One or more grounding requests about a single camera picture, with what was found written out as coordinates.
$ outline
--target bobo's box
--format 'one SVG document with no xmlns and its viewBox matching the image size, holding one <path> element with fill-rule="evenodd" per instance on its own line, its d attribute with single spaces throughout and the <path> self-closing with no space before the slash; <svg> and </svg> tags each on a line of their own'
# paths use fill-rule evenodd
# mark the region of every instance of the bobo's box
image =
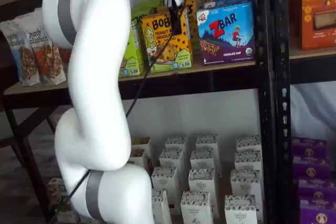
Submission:
<svg viewBox="0 0 336 224">
<path fill-rule="evenodd" d="M 149 64 L 152 62 L 152 57 L 157 58 L 156 63 L 151 68 L 151 73 L 190 68 L 192 66 L 193 52 L 187 9 L 184 10 L 181 16 L 181 29 L 182 33 L 174 35 L 160 54 L 172 34 L 170 14 L 169 12 L 161 12 L 142 18 L 145 51 Z"/>
<path fill-rule="evenodd" d="M 315 200 L 300 197 L 301 224 L 332 224 L 336 223 L 335 201 Z"/>
<path fill-rule="evenodd" d="M 199 10 L 197 23 L 205 65 L 254 60 L 251 2 Z"/>
<path fill-rule="evenodd" d="M 336 1 L 301 0 L 302 48 L 335 46 Z"/>
<path fill-rule="evenodd" d="M 140 47 L 137 21 L 131 24 L 131 32 L 126 46 L 124 58 L 121 61 L 120 77 L 138 76 L 143 71 L 143 54 Z"/>
<path fill-rule="evenodd" d="M 299 195 L 321 200 L 336 201 L 336 180 L 300 179 Z"/>
<path fill-rule="evenodd" d="M 293 157 L 293 178 L 330 178 L 329 160 L 313 157 Z"/>
<path fill-rule="evenodd" d="M 67 190 L 61 178 L 53 178 L 47 185 L 51 203 L 55 206 L 60 204 L 67 196 Z M 57 221 L 63 223 L 77 223 L 78 214 L 74 211 L 70 203 L 66 203 L 62 210 L 57 212 Z"/>
<path fill-rule="evenodd" d="M 213 224 L 209 193 L 183 192 L 181 208 L 184 224 Z"/>
<path fill-rule="evenodd" d="M 327 141 L 311 138 L 293 137 L 292 154 L 315 158 L 327 157 Z"/>
</svg>

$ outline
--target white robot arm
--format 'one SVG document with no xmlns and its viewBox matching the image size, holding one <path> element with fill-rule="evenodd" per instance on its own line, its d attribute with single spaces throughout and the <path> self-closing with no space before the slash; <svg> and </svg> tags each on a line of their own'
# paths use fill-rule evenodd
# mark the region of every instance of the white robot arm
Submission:
<svg viewBox="0 0 336 224">
<path fill-rule="evenodd" d="M 151 181 L 127 161 L 131 139 L 118 88 L 130 32 L 129 0 L 43 0 L 50 39 L 72 48 L 68 85 L 73 109 L 55 134 L 57 162 L 83 216 L 116 224 L 153 224 Z"/>
</svg>

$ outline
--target product packaging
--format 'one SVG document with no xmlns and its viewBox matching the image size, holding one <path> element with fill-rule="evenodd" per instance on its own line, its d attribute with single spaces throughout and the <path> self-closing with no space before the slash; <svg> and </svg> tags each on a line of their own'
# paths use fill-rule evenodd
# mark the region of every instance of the product packaging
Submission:
<svg viewBox="0 0 336 224">
<path fill-rule="evenodd" d="M 177 167 L 182 190 L 188 190 L 189 168 L 185 166 L 185 153 L 177 148 L 164 149 L 160 155 L 161 167 Z"/>
<path fill-rule="evenodd" d="M 301 224 L 336 223 L 335 201 L 300 197 L 299 202 Z"/>
<path fill-rule="evenodd" d="M 201 48 L 199 46 L 200 37 L 198 35 L 196 12 L 202 9 L 203 5 L 204 5 L 203 0 L 187 0 L 186 1 L 186 6 L 188 10 L 189 27 L 190 27 L 190 41 L 192 43 L 194 55 L 201 54 Z"/>
<path fill-rule="evenodd" d="M 67 196 L 67 190 L 61 178 L 53 178 L 47 185 L 50 202 L 56 206 L 60 204 Z M 78 214 L 68 202 L 57 212 L 57 221 L 63 223 L 77 223 L 79 220 Z"/>
<path fill-rule="evenodd" d="M 133 149 L 131 151 L 130 158 L 128 159 L 128 163 L 139 165 L 142 168 L 144 168 L 147 172 L 149 172 L 147 157 L 144 152 L 145 152 L 145 149 Z"/>
<path fill-rule="evenodd" d="M 184 153 L 184 166 L 188 169 L 191 168 L 190 165 L 190 155 L 191 155 L 191 141 L 187 136 L 169 136 L 166 143 L 166 149 L 177 148 Z"/>
<path fill-rule="evenodd" d="M 317 159 L 313 157 L 293 157 L 293 178 L 330 178 L 329 159 Z"/>
<path fill-rule="evenodd" d="M 302 48 L 333 47 L 336 42 L 336 1 L 301 0 Z"/>
<path fill-rule="evenodd" d="M 235 153 L 236 170 L 259 170 L 260 178 L 263 181 L 263 162 L 260 151 L 238 151 Z"/>
<path fill-rule="evenodd" d="M 177 168 L 154 168 L 152 183 L 155 189 L 165 190 L 167 192 L 170 213 L 179 215 L 181 213 L 180 203 L 182 191 L 178 180 Z"/>
<path fill-rule="evenodd" d="M 135 8 L 146 7 L 146 8 L 157 8 L 164 5 L 164 0 L 144 0 L 136 5 Z"/>
<path fill-rule="evenodd" d="M 225 217 L 229 224 L 257 224 L 254 196 L 225 196 Z"/>
<path fill-rule="evenodd" d="M 238 4 L 243 1 L 248 1 L 248 0 L 217 0 L 217 1 L 205 2 L 204 9 L 211 9 L 211 8 L 224 6 L 224 5 Z"/>
<path fill-rule="evenodd" d="M 62 59 L 64 73 L 67 76 L 72 51 L 71 49 L 65 49 L 65 48 L 58 48 L 58 51 Z"/>
<path fill-rule="evenodd" d="M 38 64 L 33 49 L 20 25 L 13 20 L 5 21 L 0 23 L 0 30 L 11 48 L 22 85 L 32 86 L 40 83 Z"/>
<path fill-rule="evenodd" d="M 300 196 L 320 200 L 336 201 L 336 180 L 334 179 L 299 179 Z"/>
<path fill-rule="evenodd" d="M 184 224 L 213 224 L 209 193 L 183 192 L 181 200 Z"/>
<path fill-rule="evenodd" d="M 138 76 L 142 73 L 143 68 L 143 52 L 140 46 L 138 25 L 137 21 L 133 20 L 126 51 L 121 62 L 119 76 Z"/>
<path fill-rule="evenodd" d="M 293 137 L 292 154 L 293 156 L 326 158 L 327 143 L 326 140 Z"/>
<path fill-rule="evenodd" d="M 196 138 L 196 148 L 208 147 L 214 150 L 214 160 L 216 165 L 216 172 L 220 177 L 222 177 L 222 163 L 219 158 L 219 147 L 218 147 L 218 135 L 209 134 L 209 135 L 198 135 Z"/>
<path fill-rule="evenodd" d="M 208 192 L 211 197 L 211 208 L 214 218 L 219 218 L 218 210 L 218 176 L 215 169 L 191 169 L 189 187 L 192 192 Z"/>
<path fill-rule="evenodd" d="M 264 223 L 264 197 L 259 170 L 232 170 L 232 194 L 237 196 L 254 195 L 256 198 L 258 223 Z"/>
<path fill-rule="evenodd" d="M 262 153 L 259 135 L 237 137 L 236 147 L 237 151 L 260 151 Z"/>
<path fill-rule="evenodd" d="M 216 170 L 216 165 L 214 161 L 214 149 L 204 147 L 196 148 L 196 150 L 191 151 L 190 164 L 191 169 L 214 168 Z"/>
<path fill-rule="evenodd" d="M 150 137 L 139 137 L 132 139 L 132 150 L 144 149 L 144 155 L 147 159 L 149 174 L 153 172 L 155 161 L 153 160 L 152 143 Z"/>
<path fill-rule="evenodd" d="M 81 224 L 100 224 L 101 222 L 99 220 L 93 220 L 88 217 L 84 217 L 82 215 L 79 216 L 80 223 Z"/>
<path fill-rule="evenodd" d="M 251 2 L 199 10 L 197 22 L 205 65 L 255 59 Z"/>
<path fill-rule="evenodd" d="M 48 84 L 66 81 L 62 59 L 57 46 L 51 42 L 44 28 L 42 10 L 15 19 L 29 37 L 40 73 Z"/>
<path fill-rule="evenodd" d="M 172 36 L 169 12 L 142 18 L 142 30 L 149 64 L 152 63 L 152 57 L 157 58 L 151 68 L 152 73 L 192 66 L 193 52 L 187 9 L 184 9 L 181 16 L 181 29 L 182 34 Z M 160 54 L 170 36 L 172 39 Z"/>
<path fill-rule="evenodd" d="M 152 190 L 152 208 L 155 224 L 172 224 L 166 191 Z"/>
</svg>

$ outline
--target green snack box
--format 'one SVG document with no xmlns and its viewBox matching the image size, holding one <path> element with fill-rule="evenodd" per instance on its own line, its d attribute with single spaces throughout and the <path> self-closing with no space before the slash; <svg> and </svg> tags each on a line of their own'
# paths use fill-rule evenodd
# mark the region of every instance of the green snack box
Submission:
<svg viewBox="0 0 336 224">
<path fill-rule="evenodd" d="M 131 24 L 130 37 L 121 62 L 119 77 L 138 76 L 143 71 L 143 53 L 140 48 L 138 31 L 134 20 Z"/>
<path fill-rule="evenodd" d="M 164 5 L 164 0 L 145 0 L 137 4 L 136 8 L 138 7 L 149 7 L 149 8 L 156 8 L 158 6 Z"/>
</svg>

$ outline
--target white tea box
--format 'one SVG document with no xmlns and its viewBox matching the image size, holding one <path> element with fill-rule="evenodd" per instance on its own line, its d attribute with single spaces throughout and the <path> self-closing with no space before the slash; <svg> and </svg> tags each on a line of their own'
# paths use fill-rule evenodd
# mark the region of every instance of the white tea box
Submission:
<svg viewBox="0 0 336 224">
<path fill-rule="evenodd" d="M 177 174 L 179 176 L 180 186 L 182 190 L 188 190 L 188 173 L 189 169 L 185 167 L 184 152 L 180 149 L 164 149 L 160 154 L 161 167 L 177 168 Z"/>
<path fill-rule="evenodd" d="M 128 159 L 128 163 L 139 165 L 148 171 L 147 158 L 145 155 L 145 149 L 132 149 L 130 158 Z"/>
<path fill-rule="evenodd" d="M 181 210 L 184 224 L 213 224 L 209 193 L 183 192 Z"/>
<path fill-rule="evenodd" d="M 60 204 L 67 196 L 68 192 L 61 178 L 53 178 L 47 185 L 50 201 L 53 205 Z M 57 213 L 57 221 L 64 223 L 77 223 L 78 214 L 70 203 L 66 203 L 62 210 Z"/>
<path fill-rule="evenodd" d="M 166 149 L 177 148 L 184 152 L 185 167 L 190 169 L 191 145 L 187 136 L 169 136 L 166 143 Z"/>
<path fill-rule="evenodd" d="M 166 191 L 152 189 L 152 208 L 155 224 L 172 224 Z"/>
<path fill-rule="evenodd" d="M 232 194 L 237 196 L 254 195 L 256 198 L 258 222 L 264 223 L 264 200 L 259 170 L 232 170 Z"/>
<path fill-rule="evenodd" d="M 218 148 L 218 135 L 209 134 L 209 135 L 199 135 L 196 138 L 196 148 L 199 147 L 209 147 L 214 150 L 214 160 L 216 165 L 216 171 L 220 177 L 222 174 L 222 162 L 219 158 L 219 148 Z"/>
<path fill-rule="evenodd" d="M 225 196 L 225 217 L 229 224 L 258 224 L 253 196 Z"/>
<path fill-rule="evenodd" d="M 219 218 L 218 211 L 218 176 L 215 169 L 191 169 L 189 171 L 190 191 L 208 192 L 214 218 Z"/>
<path fill-rule="evenodd" d="M 152 143 L 150 137 L 139 137 L 132 139 L 132 150 L 144 149 L 145 157 L 147 159 L 147 167 L 149 174 L 152 174 L 153 167 L 155 166 L 155 160 L 153 155 Z"/>
<path fill-rule="evenodd" d="M 259 135 L 244 136 L 236 138 L 237 151 L 260 151 L 261 150 L 261 140 Z"/>
<path fill-rule="evenodd" d="M 261 181 L 263 180 L 263 162 L 261 159 L 261 151 L 238 151 L 235 153 L 236 170 L 253 169 L 260 171 Z"/>
<path fill-rule="evenodd" d="M 88 217 L 84 217 L 82 215 L 79 216 L 80 223 L 82 224 L 100 224 L 101 222 L 99 220 L 93 220 Z"/>
<path fill-rule="evenodd" d="M 196 150 L 191 151 L 190 164 L 191 169 L 214 168 L 216 170 L 214 161 L 214 150 L 207 147 L 196 148 Z"/>
<path fill-rule="evenodd" d="M 157 190 L 165 190 L 167 192 L 170 213 L 179 215 L 181 213 L 181 195 L 180 184 L 177 175 L 177 168 L 154 168 L 152 174 L 153 187 Z"/>
</svg>

